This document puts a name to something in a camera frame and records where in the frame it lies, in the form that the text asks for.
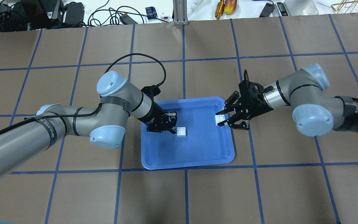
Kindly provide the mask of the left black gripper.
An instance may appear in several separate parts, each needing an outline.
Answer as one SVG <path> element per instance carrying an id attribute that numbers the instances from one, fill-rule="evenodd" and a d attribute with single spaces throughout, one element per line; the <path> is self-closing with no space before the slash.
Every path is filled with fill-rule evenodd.
<path id="1" fill-rule="evenodd" d="M 149 112 L 141 118 L 141 122 L 146 125 L 146 131 L 155 133 L 168 131 L 171 134 L 176 134 L 177 112 L 167 112 L 154 101 L 154 96 L 161 93 L 159 87 L 145 86 L 141 91 L 151 99 Z"/>

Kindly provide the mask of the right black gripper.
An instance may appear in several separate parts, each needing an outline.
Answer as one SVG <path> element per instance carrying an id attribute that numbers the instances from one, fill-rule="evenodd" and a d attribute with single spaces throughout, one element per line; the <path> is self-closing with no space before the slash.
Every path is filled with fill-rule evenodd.
<path id="1" fill-rule="evenodd" d="M 273 110 L 264 94 L 274 91 L 274 87 L 263 87 L 259 83 L 251 82 L 247 70 L 244 70 L 243 81 L 238 86 L 239 90 L 225 100 L 224 107 L 215 115 L 231 114 L 231 117 L 218 124 L 220 127 L 250 130 L 251 119 Z"/>

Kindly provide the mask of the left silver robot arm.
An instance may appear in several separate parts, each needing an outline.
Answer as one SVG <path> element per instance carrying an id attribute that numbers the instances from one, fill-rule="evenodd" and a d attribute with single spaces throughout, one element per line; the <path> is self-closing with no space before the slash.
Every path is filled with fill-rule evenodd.
<path id="1" fill-rule="evenodd" d="M 133 116 L 147 131 L 176 133 L 177 112 L 164 111 L 155 101 L 153 89 L 138 89 L 116 71 L 98 81 L 97 108 L 44 105 L 35 116 L 0 130 L 0 179 L 65 136 L 88 137 L 97 147 L 116 149 Z"/>

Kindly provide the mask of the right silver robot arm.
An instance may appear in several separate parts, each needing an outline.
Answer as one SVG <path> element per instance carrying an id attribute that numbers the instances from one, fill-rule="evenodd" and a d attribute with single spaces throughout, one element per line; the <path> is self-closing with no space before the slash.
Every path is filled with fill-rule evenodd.
<path id="1" fill-rule="evenodd" d="M 358 133 L 358 98 L 325 96 L 330 83 L 320 64 L 301 68 L 266 86 L 251 82 L 244 70 L 238 86 L 216 113 L 217 126 L 249 130 L 251 119 L 289 106 L 298 132 L 305 136 L 323 136 L 331 130 Z"/>

